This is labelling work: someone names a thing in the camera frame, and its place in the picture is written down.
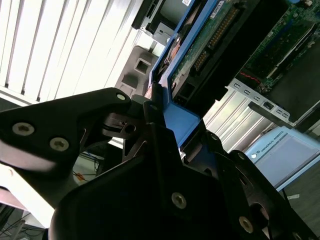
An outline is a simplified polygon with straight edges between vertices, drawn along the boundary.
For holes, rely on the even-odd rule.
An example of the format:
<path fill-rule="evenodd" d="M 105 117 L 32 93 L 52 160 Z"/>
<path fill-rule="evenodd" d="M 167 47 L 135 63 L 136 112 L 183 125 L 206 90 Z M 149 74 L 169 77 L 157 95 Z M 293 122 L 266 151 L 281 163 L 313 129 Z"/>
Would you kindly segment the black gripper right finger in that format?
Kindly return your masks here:
<path fill-rule="evenodd" d="M 210 173 L 223 189 L 240 240 L 315 240 L 317 236 L 239 150 L 227 153 L 217 135 L 195 130 L 182 144 L 189 166 Z"/>

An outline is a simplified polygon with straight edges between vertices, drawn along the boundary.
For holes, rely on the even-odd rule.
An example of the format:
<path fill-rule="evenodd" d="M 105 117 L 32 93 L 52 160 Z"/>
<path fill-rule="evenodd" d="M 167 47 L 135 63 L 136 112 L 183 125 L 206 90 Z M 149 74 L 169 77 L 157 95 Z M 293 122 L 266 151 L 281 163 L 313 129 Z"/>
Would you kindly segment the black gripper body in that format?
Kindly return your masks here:
<path fill-rule="evenodd" d="M 72 190 L 56 208 L 51 240 L 263 240 L 246 200 L 229 205 L 205 172 L 137 157 Z"/>

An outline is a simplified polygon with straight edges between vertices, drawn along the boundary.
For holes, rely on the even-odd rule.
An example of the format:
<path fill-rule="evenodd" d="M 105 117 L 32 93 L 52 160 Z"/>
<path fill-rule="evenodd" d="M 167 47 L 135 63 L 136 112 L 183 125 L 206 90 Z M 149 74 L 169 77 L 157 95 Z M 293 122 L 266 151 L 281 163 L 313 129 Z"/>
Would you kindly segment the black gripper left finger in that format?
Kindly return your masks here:
<path fill-rule="evenodd" d="M 175 187 L 182 162 L 160 106 L 105 88 L 0 114 L 0 161 L 31 185 L 64 182 L 80 153 L 124 140 L 122 158 L 89 187 Z"/>

